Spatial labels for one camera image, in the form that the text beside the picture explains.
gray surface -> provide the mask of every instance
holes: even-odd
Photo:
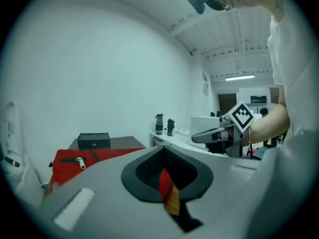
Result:
[[[52,220],[80,188],[88,187],[96,194],[73,233],[68,233],[70,238],[155,239],[182,235],[162,204],[137,200],[121,182],[126,164],[148,151],[140,150],[89,167],[49,195],[39,207],[40,215]]]
[[[269,148],[261,147],[260,149],[256,150],[256,151],[253,153],[253,157],[257,157],[257,158],[263,159],[263,156],[264,156],[265,152],[266,152],[268,149],[269,149]]]
[[[124,166],[148,149],[88,168],[45,199],[39,207],[40,216],[51,222],[80,188],[88,187],[96,195],[74,231],[65,233],[67,238],[268,238],[312,189],[319,170],[318,140],[319,133],[304,132],[282,147],[268,150],[262,161],[184,150],[184,154],[207,164],[214,174],[204,196],[187,203],[190,214],[205,223],[188,234],[180,230],[162,204],[140,202],[121,182]]]
[[[137,200],[121,182],[121,173],[126,164],[149,150],[140,150],[89,167],[48,196],[41,205],[42,213],[52,219],[81,187],[88,187],[96,195],[77,223],[72,237],[99,238],[94,231],[101,230],[106,238],[155,239],[182,235],[183,231],[165,212],[163,204]],[[259,164],[255,160],[224,158],[190,150],[184,153],[208,165],[214,174],[213,183],[205,195],[187,204],[191,215],[204,223],[219,215],[236,198]]]

table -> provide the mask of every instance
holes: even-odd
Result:
[[[134,136],[110,138],[111,148],[108,149],[137,149],[145,148]],[[74,139],[69,149],[79,150],[78,140]]]
[[[163,140],[163,142],[160,144],[162,145],[168,145],[171,146],[175,149],[177,149],[178,151],[183,152],[184,149],[187,150],[192,150],[192,151],[196,151],[196,152],[201,152],[207,155],[215,155],[215,156],[221,156],[221,157],[228,157],[226,154],[219,154],[219,153],[210,153],[208,152],[207,149],[204,149],[202,147],[197,147],[195,145],[191,144],[191,139],[190,137],[184,137],[184,136],[176,136],[176,134],[174,136],[168,136],[167,135],[167,131],[163,131],[163,134],[161,135],[157,135],[155,132],[150,132],[150,144],[151,146],[153,145],[153,138],[159,138],[161,140]]]

thermos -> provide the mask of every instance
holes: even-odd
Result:
[[[156,117],[155,134],[161,135],[163,133],[163,114],[157,114]]]
[[[174,123],[175,123],[175,121],[173,121],[172,119],[169,119],[167,121],[167,135],[168,136],[173,136],[173,128],[175,127]]]

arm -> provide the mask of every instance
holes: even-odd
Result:
[[[290,120],[286,108],[285,92],[283,87],[280,87],[278,105],[267,116],[250,125],[251,144],[276,137],[286,132],[289,126]],[[244,146],[248,144],[249,133],[247,130],[244,134]]]

ceiling light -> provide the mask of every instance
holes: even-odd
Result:
[[[255,75],[245,75],[245,76],[226,78],[226,81],[235,81],[235,80],[244,80],[244,79],[253,79],[253,78],[255,78]]]

